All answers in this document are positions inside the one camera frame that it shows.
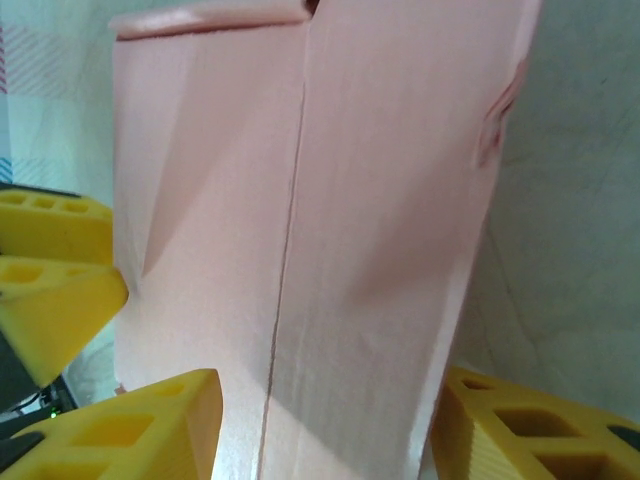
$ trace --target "black cable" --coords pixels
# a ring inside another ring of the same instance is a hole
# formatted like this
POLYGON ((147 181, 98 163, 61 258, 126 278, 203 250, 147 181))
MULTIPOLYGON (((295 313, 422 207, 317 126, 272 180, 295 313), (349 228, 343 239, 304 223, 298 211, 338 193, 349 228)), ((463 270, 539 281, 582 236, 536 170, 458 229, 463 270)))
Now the black cable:
POLYGON ((31 405, 33 402, 35 402, 38 398, 40 398, 40 392, 36 393, 33 395, 33 397, 31 397, 29 400, 27 400, 24 403, 21 403, 20 405, 16 405, 15 407, 13 407, 11 409, 12 412, 18 412, 20 410, 22 410, 25 407, 28 407, 29 405, 31 405))

